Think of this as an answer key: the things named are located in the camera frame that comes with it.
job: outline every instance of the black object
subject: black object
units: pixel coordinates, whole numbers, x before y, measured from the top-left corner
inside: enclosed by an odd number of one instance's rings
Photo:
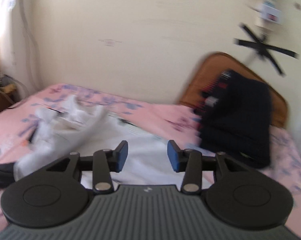
[[[15,182],[13,171],[14,164],[15,163],[0,164],[0,188],[7,188]]]
[[[262,39],[259,39],[245,24],[241,24],[240,27],[254,40],[254,42],[235,39],[235,44],[257,50],[257,53],[261,57],[261,59],[268,58],[272,62],[278,73],[281,76],[285,76],[283,70],[280,68],[276,60],[268,52],[268,49],[278,51],[293,58],[297,58],[298,54],[291,50],[282,49],[266,44],[266,36],[264,36]]]
[[[181,192],[175,185],[120,185],[114,192],[109,171],[121,171],[127,150],[122,142],[90,158],[70,154],[8,187],[1,207],[12,224],[0,240],[298,239],[283,226],[293,206],[289,191],[222,153],[205,157],[169,141],[173,169],[185,171]],[[88,169],[97,191],[79,183]],[[201,189],[202,170],[214,172],[208,190]],[[236,214],[227,203],[236,205]]]
[[[270,164],[272,101],[268,85],[224,71],[201,107],[200,147],[250,167]]]

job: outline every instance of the black folded clothing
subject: black folded clothing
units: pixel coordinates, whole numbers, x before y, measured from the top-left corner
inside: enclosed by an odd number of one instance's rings
[[[270,164],[272,102],[268,85],[223,72],[201,108],[200,147],[254,167]]]

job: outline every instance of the cream wall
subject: cream wall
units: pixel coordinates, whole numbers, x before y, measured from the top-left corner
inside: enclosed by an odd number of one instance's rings
[[[252,50],[233,44],[249,39],[254,0],[31,0],[45,85],[58,82],[157,103],[174,103],[198,62],[223,51],[245,63]],[[301,10],[279,0],[283,25],[269,43],[300,54],[273,52],[287,76],[256,59],[249,67],[290,105],[289,130],[301,125]]]

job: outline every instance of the black fabric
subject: black fabric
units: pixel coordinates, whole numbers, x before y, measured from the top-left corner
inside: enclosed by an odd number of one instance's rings
[[[200,147],[264,168],[270,164],[268,85],[227,72],[228,78],[216,84],[202,108]]]
[[[0,188],[6,188],[15,182],[14,168],[15,163],[0,164]]]

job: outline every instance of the white logo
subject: white logo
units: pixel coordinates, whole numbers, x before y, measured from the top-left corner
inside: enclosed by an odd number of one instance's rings
[[[153,189],[150,188],[150,187],[147,187],[147,188],[144,189],[144,191],[147,192],[147,193],[149,193],[149,192],[152,191],[152,190],[153,190]]]

